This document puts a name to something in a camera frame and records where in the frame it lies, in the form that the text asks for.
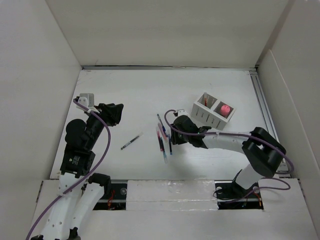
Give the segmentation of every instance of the blue pen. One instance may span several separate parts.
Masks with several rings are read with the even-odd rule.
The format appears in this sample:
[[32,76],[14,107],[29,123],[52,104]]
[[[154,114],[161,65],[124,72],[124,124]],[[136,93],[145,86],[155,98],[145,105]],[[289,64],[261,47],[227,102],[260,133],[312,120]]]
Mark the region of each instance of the blue pen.
[[168,134],[167,134],[166,128],[165,128],[164,124],[163,124],[163,123],[162,123],[162,121],[161,121],[161,117],[160,117],[160,115],[159,115],[159,114],[157,114],[157,117],[158,117],[159,122],[160,122],[160,124],[161,124],[161,126],[162,126],[162,130],[163,130],[164,135],[165,135],[166,137],[168,137]]

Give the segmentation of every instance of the white floor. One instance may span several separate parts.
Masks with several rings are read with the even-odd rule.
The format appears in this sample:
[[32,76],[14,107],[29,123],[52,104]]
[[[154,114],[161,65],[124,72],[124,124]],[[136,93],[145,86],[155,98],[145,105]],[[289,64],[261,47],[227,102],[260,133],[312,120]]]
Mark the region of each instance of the white floor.
[[[173,156],[165,164],[156,135],[157,114],[169,109],[191,112],[193,102],[203,92],[218,96],[236,107],[226,131],[251,131],[266,127],[248,71],[234,69],[82,70],[73,97],[93,93],[95,103],[124,104],[119,125],[111,128],[110,150],[97,169],[113,180],[232,180],[248,164],[246,157],[222,149],[173,146]],[[71,103],[66,123],[87,116]],[[169,121],[174,120],[170,114]],[[140,132],[143,136],[120,150]],[[51,172],[59,177],[66,132],[63,131]],[[104,130],[93,151],[96,161],[107,145]]]

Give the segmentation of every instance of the pink pen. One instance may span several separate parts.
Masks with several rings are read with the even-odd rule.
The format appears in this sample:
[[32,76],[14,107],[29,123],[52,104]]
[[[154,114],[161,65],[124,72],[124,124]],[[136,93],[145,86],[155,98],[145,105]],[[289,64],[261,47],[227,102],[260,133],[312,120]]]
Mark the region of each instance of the pink pen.
[[164,130],[162,129],[162,126],[161,126],[160,123],[158,123],[158,127],[159,127],[159,130],[160,130],[160,132],[162,134],[162,137],[163,137],[164,141],[167,143],[168,142],[168,138],[166,137],[166,135],[164,133]]

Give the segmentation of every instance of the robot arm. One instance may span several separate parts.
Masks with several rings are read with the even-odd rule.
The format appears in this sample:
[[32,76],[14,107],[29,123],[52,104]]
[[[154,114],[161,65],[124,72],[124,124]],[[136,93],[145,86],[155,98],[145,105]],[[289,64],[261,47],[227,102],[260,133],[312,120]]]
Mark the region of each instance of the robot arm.
[[[75,100],[78,103],[85,102],[86,105],[83,105],[95,111],[108,126],[113,127],[121,120],[123,104],[100,103],[98,106],[93,106],[91,98],[77,97]],[[79,232],[89,214],[98,200],[110,191],[110,177],[94,173],[89,177],[82,196],[84,183],[64,194],[73,184],[89,174],[95,158],[92,149],[104,128],[104,124],[95,116],[88,113],[87,115],[89,117],[86,122],[74,119],[66,126],[66,147],[60,167],[58,187],[58,195],[62,197],[52,206],[41,234],[31,240],[80,240]]]
[[[197,127],[185,114],[184,111],[178,111],[175,114],[177,118],[171,126],[185,133],[212,132],[209,126]],[[256,127],[250,134],[268,142],[286,154],[285,148],[263,128]],[[272,178],[283,160],[283,157],[277,151],[250,138],[244,140],[243,137],[230,137],[221,134],[190,136],[174,130],[171,130],[171,136],[173,145],[188,142],[197,148],[219,148],[245,154],[249,160],[248,166],[237,173],[232,180],[230,188],[227,189],[230,193],[229,195],[237,198],[241,198],[248,193],[258,180]]]

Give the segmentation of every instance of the white table surface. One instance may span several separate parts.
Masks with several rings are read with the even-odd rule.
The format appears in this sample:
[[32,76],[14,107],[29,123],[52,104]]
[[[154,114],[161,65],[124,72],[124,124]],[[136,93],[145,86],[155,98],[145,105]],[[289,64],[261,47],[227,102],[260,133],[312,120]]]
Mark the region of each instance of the white table surface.
[[[249,162],[240,153],[222,149],[195,148],[190,144],[173,146],[173,156],[165,164],[156,135],[157,114],[169,109],[185,109],[191,113],[193,102],[208,92],[236,107],[226,131],[251,131],[265,128],[256,93],[248,71],[232,69],[172,69],[172,70],[82,70],[73,97],[93,93],[95,104],[124,104],[119,125],[111,128],[110,150],[97,169],[113,180],[232,180]],[[66,118],[88,118],[74,103]],[[169,115],[169,121],[175,119]],[[65,143],[65,128],[61,136],[50,178],[59,177]],[[143,136],[124,150],[125,143],[143,132]],[[95,163],[107,145],[103,131],[93,151]]]
[[[209,207],[207,203],[217,204],[212,198],[215,185],[207,180],[168,181],[170,184],[130,181],[127,204],[135,205],[130,210],[93,211],[80,236],[82,240],[317,240],[297,179],[286,181],[291,185],[288,191],[261,191],[264,210],[204,209]],[[57,196],[58,184],[58,180],[44,181],[33,221]],[[283,183],[269,179],[261,180],[259,185],[283,187]],[[194,204],[185,204],[192,202],[202,207],[194,209]],[[41,232],[48,216],[32,236]]]

